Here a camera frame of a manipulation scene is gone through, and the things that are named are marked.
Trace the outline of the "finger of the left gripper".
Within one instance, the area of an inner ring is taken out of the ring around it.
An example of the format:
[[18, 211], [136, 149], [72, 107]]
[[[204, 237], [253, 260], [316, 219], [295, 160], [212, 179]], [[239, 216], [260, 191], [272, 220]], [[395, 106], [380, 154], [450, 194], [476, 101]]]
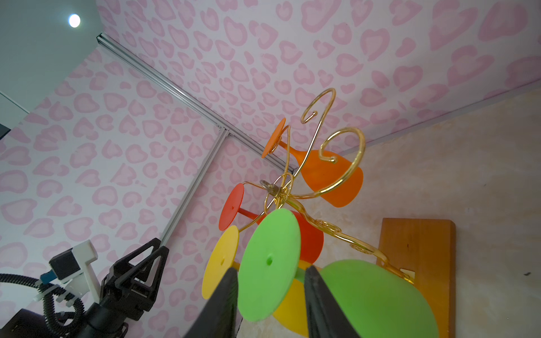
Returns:
[[[115, 262], [114, 265], [111, 266], [112, 275], [109, 278], [114, 283], [114, 286], [122, 287], [133, 280], [146, 282], [150, 276], [154, 261], [160, 254], [160, 247], [161, 240], [153, 238], [139, 249], [135, 249], [135, 251]], [[148, 249], [151, 249], [148, 256], [137, 264], [132, 263], [134, 259], [142, 256]]]
[[130, 270], [126, 287], [135, 313], [148, 312], [155, 304], [168, 254], [169, 249], [160, 246]]

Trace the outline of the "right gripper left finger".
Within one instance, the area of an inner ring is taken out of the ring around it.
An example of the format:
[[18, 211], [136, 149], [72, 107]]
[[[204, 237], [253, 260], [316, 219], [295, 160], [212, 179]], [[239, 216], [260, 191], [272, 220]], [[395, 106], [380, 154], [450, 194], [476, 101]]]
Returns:
[[236, 337], [238, 272], [229, 268], [185, 337]]

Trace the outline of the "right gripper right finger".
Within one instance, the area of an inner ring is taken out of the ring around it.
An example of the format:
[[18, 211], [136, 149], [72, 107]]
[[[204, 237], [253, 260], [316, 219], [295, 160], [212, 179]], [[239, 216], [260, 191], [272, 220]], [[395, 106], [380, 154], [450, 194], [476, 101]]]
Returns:
[[314, 266], [305, 271], [304, 294], [309, 337], [359, 338]]

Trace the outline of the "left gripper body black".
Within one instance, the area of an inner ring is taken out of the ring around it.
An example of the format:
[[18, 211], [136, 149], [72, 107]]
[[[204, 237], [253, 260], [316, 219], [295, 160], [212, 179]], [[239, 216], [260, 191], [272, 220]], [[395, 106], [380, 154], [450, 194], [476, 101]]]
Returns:
[[83, 337], [125, 337], [129, 324], [127, 318], [138, 320], [143, 311], [135, 305], [135, 292], [131, 283], [145, 269], [126, 259], [111, 266], [101, 285], [101, 300], [85, 312], [82, 324]]

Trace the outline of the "green wine glass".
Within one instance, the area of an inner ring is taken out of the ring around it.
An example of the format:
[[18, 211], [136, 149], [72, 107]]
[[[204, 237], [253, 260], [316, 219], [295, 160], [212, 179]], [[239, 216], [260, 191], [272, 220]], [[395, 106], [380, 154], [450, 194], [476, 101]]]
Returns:
[[[299, 268], [297, 240], [278, 209], [267, 215], [245, 250], [238, 273], [238, 308], [247, 321], [272, 315], [286, 297]], [[438, 337], [428, 302], [411, 283], [372, 263], [342, 260], [321, 270], [348, 321], [361, 337]]]

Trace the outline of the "yellow wine glass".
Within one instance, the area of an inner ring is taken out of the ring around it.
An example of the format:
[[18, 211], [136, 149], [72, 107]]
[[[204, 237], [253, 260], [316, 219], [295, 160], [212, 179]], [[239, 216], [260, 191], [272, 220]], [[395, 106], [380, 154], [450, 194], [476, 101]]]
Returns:
[[[307, 269], [320, 256], [324, 239], [323, 233], [310, 225], [300, 225], [301, 255], [299, 268]], [[217, 242], [210, 256], [204, 273], [201, 295], [210, 299], [216, 290], [225, 272], [229, 268], [238, 270], [239, 263], [235, 262], [240, 240], [239, 230], [235, 226], [229, 227]], [[308, 323], [304, 285], [295, 279], [280, 306], [273, 313], [273, 317], [285, 328], [303, 337], [308, 337]]]

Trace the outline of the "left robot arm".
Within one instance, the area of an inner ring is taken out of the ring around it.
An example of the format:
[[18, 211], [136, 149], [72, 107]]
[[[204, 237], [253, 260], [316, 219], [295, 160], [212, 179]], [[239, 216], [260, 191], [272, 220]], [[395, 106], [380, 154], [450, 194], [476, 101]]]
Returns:
[[1, 274], [1, 282], [37, 290], [43, 313], [21, 309], [1, 328], [2, 337], [125, 337], [129, 321], [152, 309], [169, 250], [160, 239], [117, 260], [99, 281], [91, 264], [97, 250], [87, 240], [54, 256], [38, 278]]

